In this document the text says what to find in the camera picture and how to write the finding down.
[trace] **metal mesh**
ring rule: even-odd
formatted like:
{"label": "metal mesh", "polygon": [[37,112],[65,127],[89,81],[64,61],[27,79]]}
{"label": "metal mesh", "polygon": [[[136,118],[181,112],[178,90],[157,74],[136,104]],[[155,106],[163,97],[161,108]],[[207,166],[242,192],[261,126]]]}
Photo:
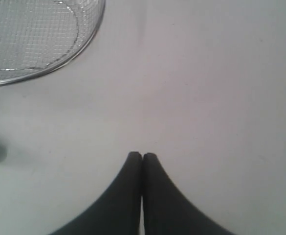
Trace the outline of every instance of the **metal mesh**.
{"label": "metal mesh", "polygon": [[91,40],[105,0],[0,0],[0,84],[44,75]]}

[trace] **sieve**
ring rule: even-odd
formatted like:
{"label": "sieve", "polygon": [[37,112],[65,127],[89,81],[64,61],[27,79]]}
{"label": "sieve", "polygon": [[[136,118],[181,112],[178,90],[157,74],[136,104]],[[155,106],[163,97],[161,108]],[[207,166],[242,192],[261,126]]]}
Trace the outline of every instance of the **sieve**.
{"label": "sieve", "polygon": [[91,42],[105,0],[0,0],[0,85],[43,76]]}

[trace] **black object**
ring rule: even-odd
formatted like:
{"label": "black object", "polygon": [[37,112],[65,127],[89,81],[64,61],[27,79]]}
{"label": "black object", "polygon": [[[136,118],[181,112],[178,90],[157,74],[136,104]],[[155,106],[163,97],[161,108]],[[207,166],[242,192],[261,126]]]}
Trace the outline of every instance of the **black object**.
{"label": "black object", "polygon": [[184,197],[153,153],[143,159],[143,209],[146,235],[233,235]]}
{"label": "black object", "polygon": [[100,198],[52,235],[138,235],[142,156],[128,155],[119,174]]}

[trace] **metal rim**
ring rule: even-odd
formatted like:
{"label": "metal rim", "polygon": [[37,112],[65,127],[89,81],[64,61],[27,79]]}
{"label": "metal rim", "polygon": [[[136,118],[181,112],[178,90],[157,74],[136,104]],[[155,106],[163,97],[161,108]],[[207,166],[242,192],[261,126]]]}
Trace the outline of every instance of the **metal rim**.
{"label": "metal rim", "polygon": [[100,16],[99,16],[98,22],[97,22],[91,36],[88,38],[88,40],[86,40],[83,43],[83,45],[80,47],[80,49],[77,50],[72,56],[66,58],[65,60],[54,63],[53,66],[51,66],[51,67],[49,67],[43,71],[38,71],[38,72],[31,73],[31,74],[23,75],[23,76],[17,76],[14,78],[8,78],[5,80],[0,80],[0,86],[12,84],[12,83],[17,83],[17,82],[21,82],[21,81],[25,81],[25,80],[29,80],[29,79],[33,79],[33,78],[38,78],[38,77],[47,75],[51,72],[54,72],[58,69],[61,69],[62,67],[69,64],[72,60],[74,60],[91,43],[91,41],[93,40],[94,36],[96,35],[96,33],[97,33],[97,31],[98,31],[98,29],[99,29],[99,27],[103,21],[103,16],[104,16],[105,8],[106,8],[106,0],[102,0],[102,1],[103,1],[103,4],[102,4],[101,9],[100,9]]}

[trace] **white surface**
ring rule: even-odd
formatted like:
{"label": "white surface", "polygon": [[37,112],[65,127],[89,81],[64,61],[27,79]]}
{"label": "white surface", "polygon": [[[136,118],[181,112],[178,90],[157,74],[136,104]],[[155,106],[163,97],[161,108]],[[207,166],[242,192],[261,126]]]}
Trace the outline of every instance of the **white surface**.
{"label": "white surface", "polygon": [[0,139],[0,235],[64,225],[131,150],[232,232],[286,235],[286,1],[108,0],[73,63],[0,88]]}

